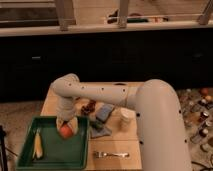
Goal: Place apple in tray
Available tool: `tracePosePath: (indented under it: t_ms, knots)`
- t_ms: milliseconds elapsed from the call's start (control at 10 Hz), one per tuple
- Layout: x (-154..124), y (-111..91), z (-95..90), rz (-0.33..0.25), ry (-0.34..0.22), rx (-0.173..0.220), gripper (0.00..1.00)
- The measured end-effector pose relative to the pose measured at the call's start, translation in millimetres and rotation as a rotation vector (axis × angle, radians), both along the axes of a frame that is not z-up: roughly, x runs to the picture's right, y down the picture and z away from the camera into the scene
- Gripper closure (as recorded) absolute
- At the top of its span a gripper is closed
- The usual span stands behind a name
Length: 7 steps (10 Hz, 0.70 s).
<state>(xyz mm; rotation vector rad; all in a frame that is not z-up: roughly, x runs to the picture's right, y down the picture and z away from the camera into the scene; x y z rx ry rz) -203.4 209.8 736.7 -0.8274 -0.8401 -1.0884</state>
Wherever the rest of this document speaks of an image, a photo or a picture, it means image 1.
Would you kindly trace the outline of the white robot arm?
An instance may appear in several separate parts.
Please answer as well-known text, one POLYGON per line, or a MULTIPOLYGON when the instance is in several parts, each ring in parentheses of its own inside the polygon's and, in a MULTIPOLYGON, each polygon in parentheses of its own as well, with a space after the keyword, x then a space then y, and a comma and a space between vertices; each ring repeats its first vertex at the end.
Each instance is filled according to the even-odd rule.
POLYGON ((58 112, 71 114, 76 97, 125 107, 136 113, 143 171, 192 171, 182 110, 173 87, 151 79, 134 85, 85 83, 67 74, 53 81, 58 112))

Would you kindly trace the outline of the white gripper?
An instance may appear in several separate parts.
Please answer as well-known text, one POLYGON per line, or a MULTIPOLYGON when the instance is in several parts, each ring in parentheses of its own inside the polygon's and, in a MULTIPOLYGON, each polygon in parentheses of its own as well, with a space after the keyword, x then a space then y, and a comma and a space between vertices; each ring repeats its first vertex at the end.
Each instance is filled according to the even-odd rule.
POLYGON ((73 98, 63 98, 58 99, 58 104, 56 107, 56 127, 57 130, 63 126, 64 121, 69 121, 68 126, 74 134, 78 132, 78 118, 74 117, 76 114, 76 107, 73 98))

